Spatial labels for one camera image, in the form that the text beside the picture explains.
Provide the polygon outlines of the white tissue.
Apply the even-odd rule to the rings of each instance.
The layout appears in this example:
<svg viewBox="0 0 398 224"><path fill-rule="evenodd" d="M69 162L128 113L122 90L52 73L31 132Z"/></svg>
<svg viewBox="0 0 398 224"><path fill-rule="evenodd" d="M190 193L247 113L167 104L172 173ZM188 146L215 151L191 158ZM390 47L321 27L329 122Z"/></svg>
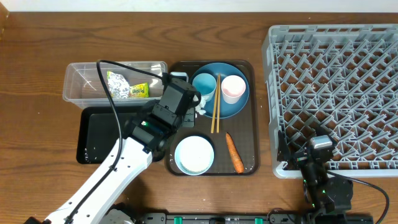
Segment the white tissue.
<svg viewBox="0 0 398 224"><path fill-rule="evenodd" d="M197 96L193 97L193 102L198 103L195 107L195 113L198 115L204 115L206 113L205 111L205 105L206 105L206 100L200 99Z"/></svg>

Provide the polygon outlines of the light blue bowl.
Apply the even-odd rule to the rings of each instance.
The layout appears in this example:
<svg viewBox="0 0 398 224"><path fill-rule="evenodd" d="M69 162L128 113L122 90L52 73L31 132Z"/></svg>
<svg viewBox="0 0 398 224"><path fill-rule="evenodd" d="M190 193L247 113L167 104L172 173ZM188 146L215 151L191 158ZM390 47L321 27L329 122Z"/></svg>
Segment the light blue bowl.
<svg viewBox="0 0 398 224"><path fill-rule="evenodd" d="M215 152L206 138L189 136L177 144L174 158L177 167L184 174L202 175L212 166Z"/></svg>

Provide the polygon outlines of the orange carrot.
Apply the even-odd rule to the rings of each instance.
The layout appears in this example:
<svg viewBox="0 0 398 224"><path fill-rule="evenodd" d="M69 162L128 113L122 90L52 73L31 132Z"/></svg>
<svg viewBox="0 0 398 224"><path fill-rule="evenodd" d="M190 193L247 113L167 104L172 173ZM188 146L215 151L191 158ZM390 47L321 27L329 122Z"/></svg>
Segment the orange carrot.
<svg viewBox="0 0 398 224"><path fill-rule="evenodd" d="M229 133L226 133L226 144L235 171L239 174L242 174L244 172L244 165L237 152L236 146L234 145L233 139Z"/></svg>

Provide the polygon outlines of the pink cup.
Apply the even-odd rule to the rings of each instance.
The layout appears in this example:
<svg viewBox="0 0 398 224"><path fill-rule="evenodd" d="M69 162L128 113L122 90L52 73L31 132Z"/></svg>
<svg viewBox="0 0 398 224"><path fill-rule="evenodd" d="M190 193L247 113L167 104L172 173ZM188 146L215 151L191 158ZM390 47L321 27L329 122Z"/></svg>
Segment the pink cup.
<svg viewBox="0 0 398 224"><path fill-rule="evenodd" d="M221 93L227 104L235 104L246 91L246 83L243 78L237 75L230 75L221 82Z"/></svg>

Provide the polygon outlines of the foil wrapper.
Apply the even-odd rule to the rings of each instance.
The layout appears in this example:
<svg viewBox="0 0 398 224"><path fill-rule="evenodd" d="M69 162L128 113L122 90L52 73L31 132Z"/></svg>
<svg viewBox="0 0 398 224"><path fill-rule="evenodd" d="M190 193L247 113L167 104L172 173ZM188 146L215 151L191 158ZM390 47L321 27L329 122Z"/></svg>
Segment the foil wrapper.
<svg viewBox="0 0 398 224"><path fill-rule="evenodd" d="M148 98L148 83L130 85L127 80L118 73L107 71L109 91L113 98Z"/></svg>

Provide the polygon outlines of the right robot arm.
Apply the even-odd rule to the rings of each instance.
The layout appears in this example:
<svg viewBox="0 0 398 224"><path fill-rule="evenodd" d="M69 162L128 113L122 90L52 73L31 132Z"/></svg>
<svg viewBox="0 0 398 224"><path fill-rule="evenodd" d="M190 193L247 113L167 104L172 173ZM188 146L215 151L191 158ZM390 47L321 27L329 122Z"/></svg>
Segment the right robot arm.
<svg viewBox="0 0 398 224"><path fill-rule="evenodd" d="M325 162L333 157L337 142L321 127L303 149L292 152L281 131L278 132L279 162L299 169L303 177L305 199L313 208L301 219L308 223L348 223L345 211L351 209L353 183L341 177L329 177Z"/></svg>

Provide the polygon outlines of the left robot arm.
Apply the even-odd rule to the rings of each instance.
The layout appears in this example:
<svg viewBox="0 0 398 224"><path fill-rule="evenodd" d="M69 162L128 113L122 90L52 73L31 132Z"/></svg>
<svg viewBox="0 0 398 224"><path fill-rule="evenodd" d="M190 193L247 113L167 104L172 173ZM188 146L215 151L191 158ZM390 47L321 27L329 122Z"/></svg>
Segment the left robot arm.
<svg viewBox="0 0 398 224"><path fill-rule="evenodd" d="M153 160L164 156L169 137L183 123L200 93L178 78L167 85L159 102L143 118L132 119L126 138L119 138L91 177L44 223L99 223L124 189Z"/></svg>

